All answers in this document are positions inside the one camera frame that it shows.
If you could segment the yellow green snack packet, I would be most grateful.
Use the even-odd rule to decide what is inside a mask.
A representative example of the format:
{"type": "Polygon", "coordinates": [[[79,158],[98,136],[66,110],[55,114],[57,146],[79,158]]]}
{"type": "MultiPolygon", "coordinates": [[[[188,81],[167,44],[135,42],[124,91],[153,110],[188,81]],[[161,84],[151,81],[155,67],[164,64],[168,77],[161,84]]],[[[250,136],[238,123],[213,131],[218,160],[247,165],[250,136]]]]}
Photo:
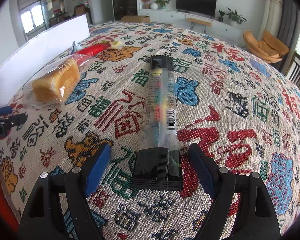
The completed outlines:
{"type": "Polygon", "coordinates": [[[102,41],[100,42],[104,49],[121,49],[123,47],[123,43],[121,41],[102,41]]]}

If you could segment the long black clear snack pack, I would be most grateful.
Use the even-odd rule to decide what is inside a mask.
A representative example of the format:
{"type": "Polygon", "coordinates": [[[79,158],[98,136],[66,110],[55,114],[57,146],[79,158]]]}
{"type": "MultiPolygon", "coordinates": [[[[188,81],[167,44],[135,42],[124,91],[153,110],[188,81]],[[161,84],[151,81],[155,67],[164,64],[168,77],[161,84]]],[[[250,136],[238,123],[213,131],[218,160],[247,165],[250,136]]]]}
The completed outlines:
{"type": "Polygon", "coordinates": [[[183,188],[177,136],[173,59],[151,56],[146,104],[131,186],[136,189],[180,191],[183,188]]]}

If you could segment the patterned woven tablecloth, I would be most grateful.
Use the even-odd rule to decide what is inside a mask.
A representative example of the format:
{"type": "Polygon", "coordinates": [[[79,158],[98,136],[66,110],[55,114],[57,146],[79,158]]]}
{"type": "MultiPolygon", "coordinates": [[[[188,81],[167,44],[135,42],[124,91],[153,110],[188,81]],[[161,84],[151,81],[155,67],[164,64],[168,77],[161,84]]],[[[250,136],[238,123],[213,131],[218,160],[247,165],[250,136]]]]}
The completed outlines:
{"type": "Polygon", "coordinates": [[[0,180],[16,219],[44,172],[62,174],[98,146],[111,160],[88,199],[106,239],[193,239],[211,204],[186,150],[196,142],[231,172],[258,172],[286,232],[300,214],[300,90],[274,67],[216,38],[163,24],[108,23],[90,28],[88,47],[120,41],[88,62],[57,109],[23,107],[27,122],[0,139],[0,180]],[[173,59],[180,192],[131,187],[152,55],[173,59]]]}

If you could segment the red flower vase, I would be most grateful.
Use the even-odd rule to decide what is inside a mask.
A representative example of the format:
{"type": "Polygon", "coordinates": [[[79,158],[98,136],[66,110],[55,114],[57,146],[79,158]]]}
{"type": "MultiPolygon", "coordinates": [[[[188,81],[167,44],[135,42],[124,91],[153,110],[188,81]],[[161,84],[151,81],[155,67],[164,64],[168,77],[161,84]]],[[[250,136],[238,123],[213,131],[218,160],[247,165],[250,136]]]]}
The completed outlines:
{"type": "Polygon", "coordinates": [[[143,3],[143,8],[144,9],[149,9],[150,8],[150,1],[151,0],[141,0],[141,2],[143,3]]]}

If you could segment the orange lounge chair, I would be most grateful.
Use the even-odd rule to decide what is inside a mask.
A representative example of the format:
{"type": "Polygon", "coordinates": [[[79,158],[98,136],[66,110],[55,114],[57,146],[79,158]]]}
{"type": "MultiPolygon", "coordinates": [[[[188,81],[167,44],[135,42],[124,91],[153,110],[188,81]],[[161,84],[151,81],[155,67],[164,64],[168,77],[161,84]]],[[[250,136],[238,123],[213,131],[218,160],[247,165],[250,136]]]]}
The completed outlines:
{"type": "Polygon", "coordinates": [[[247,30],[243,33],[243,40],[252,54],[267,63],[280,62],[282,57],[289,53],[289,48],[267,30],[263,31],[260,41],[247,30]]]}

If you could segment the dining table with chairs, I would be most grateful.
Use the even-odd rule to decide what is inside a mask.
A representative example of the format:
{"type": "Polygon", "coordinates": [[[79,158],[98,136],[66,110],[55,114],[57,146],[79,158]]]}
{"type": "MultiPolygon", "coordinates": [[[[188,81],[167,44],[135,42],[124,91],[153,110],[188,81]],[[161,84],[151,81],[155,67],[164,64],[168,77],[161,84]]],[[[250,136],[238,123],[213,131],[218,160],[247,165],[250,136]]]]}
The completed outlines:
{"type": "Polygon", "coordinates": [[[49,27],[53,27],[54,25],[58,25],[64,21],[70,20],[77,16],[85,15],[87,18],[87,22],[89,25],[93,24],[93,18],[91,15],[91,9],[86,7],[85,5],[77,5],[74,7],[73,11],[65,12],[61,9],[56,10],[53,13],[53,16],[49,19],[49,27]]]}

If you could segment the white cardboard box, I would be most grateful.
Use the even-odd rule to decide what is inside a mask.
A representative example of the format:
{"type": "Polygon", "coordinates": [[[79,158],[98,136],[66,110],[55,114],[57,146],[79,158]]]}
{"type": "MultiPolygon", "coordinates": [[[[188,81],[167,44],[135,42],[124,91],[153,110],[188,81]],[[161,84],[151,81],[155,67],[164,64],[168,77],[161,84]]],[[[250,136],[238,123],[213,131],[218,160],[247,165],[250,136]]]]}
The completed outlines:
{"type": "Polygon", "coordinates": [[[90,37],[85,15],[64,21],[30,39],[0,66],[0,107],[51,60],[68,50],[74,41],[90,37]]]}

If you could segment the blue white snack bag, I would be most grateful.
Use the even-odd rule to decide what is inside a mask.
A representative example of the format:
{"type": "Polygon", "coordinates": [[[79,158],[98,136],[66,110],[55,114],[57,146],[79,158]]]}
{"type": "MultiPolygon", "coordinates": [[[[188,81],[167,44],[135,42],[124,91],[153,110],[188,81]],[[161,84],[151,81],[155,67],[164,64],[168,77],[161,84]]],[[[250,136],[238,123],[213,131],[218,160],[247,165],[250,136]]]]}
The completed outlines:
{"type": "Polygon", "coordinates": [[[78,44],[76,41],[74,41],[70,47],[69,55],[74,54],[82,49],[83,49],[82,46],[78,44]]]}

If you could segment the black flat television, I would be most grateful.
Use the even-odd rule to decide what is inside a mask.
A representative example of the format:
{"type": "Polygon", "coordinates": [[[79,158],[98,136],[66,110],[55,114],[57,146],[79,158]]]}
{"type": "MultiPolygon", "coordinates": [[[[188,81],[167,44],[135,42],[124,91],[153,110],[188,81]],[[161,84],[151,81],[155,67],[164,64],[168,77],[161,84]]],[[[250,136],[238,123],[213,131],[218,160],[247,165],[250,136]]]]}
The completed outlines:
{"type": "Polygon", "coordinates": [[[206,16],[214,17],[217,0],[176,0],[178,11],[197,12],[206,16]]]}

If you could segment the covered standing air conditioner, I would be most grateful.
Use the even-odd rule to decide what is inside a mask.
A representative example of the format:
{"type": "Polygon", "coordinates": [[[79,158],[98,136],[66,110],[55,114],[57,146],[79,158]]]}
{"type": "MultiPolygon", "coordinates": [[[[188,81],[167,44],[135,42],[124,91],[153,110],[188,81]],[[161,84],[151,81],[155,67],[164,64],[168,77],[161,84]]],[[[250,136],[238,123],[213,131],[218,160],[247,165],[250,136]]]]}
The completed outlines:
{"type": "Polygon", "coordinates": [[[277,37],[281,24],[283,0],[266,0],[263,21],[257,39],[260,40],[266,30],[277,37]]]}

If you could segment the red snack packet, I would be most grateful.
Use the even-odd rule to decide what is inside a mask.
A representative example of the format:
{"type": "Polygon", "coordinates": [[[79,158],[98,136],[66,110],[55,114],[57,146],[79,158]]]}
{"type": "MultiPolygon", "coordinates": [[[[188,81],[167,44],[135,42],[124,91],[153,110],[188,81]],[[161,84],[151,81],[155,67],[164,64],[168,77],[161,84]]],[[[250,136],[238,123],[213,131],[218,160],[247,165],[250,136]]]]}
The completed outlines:
{"type": "Polygon", "coordinates": [[[107,43],[98,43],[93,46],[89,46],[87,48],[81,49],[76,52],[76,54],[86,55],[86,56],[95,56],[96,54],[108,49],[111,47],[109,42],[107,43]]]}

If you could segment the packaged milk toast bread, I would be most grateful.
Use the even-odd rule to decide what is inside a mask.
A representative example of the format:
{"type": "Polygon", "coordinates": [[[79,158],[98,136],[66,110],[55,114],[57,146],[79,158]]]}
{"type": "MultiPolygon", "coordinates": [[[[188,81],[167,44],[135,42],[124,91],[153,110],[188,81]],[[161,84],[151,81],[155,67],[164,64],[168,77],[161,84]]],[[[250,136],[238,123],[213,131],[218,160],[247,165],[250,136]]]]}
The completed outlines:
{"type": "Polygon", "coordinates": [[[26,108],[57,107],[64,104],[81,79],[91,56],[72,54],[43,67],[23,86],[26,108]]]}

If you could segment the white tv cabinet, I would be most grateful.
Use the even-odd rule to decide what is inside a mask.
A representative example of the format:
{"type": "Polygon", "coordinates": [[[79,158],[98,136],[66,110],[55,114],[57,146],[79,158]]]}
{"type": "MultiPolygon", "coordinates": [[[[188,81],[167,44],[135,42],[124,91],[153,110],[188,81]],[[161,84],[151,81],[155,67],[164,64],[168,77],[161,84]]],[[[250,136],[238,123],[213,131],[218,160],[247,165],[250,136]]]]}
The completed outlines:
{"type": "MultiPolygon", "coordinates": [[[[151,22],[172,24],[175,27],[189,29],[189,30],[190,30],[190,22],[186,21],[187,18],[195,18],[198,20],[211,22],[212,27],[207,28],[206,35],[218,38],[222,41],[234,44],[236,46],[239,45],[239,40],[240,37],[242,36],[242,31],[235,27],[219,22],[217,20],[213,20],[203,16],[198,16],[195,14],[177,12],[173,10],[139,9],[138,15],[149,16],[151,22]]],[[[202,26],[200,24],[196,24],[192,31],[202,33],[202,26]]]]}

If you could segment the wooden bench stool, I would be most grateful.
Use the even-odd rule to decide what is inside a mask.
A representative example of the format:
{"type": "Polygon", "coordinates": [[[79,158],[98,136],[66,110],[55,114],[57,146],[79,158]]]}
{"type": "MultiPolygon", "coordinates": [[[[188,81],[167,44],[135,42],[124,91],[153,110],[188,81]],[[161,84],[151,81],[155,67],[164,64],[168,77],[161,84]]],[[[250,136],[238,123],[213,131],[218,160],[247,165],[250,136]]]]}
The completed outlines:
{"type": "Polygon", "coordinates": [[[212,27],[211,22],[206,22],[206,21],[195,19],[195,18],[187,18],[186,21],[190,22],[190,30],[193,30],[196,24],[200,24],[202,26],[202,33],[204,33],[204,34],[206,34],[206,32],[207,32],[207,28],[212,27]]]}

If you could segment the potted green plant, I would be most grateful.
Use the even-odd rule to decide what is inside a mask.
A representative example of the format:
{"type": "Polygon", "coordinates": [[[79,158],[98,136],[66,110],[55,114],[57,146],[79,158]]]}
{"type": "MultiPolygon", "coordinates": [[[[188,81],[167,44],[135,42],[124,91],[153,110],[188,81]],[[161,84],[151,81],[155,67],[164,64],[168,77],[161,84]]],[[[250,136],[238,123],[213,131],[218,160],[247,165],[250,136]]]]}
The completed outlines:
{"type": "Polygon", "coordinates": [[[170,3],[171,0],[155,0],[155,2],[159,5],[160,9],[166,9],[166,5],[170,3]]]}
{"type": "Polygon", "coordinates": [[[238,14],[236,10],[231,10],[230,8],[228,8],[228,12],[226,13],[226,15],[228,16],[230,25],[232,27],[237,27],[247,22],[247,19],[244,18],[242,15],[238,14]]]}

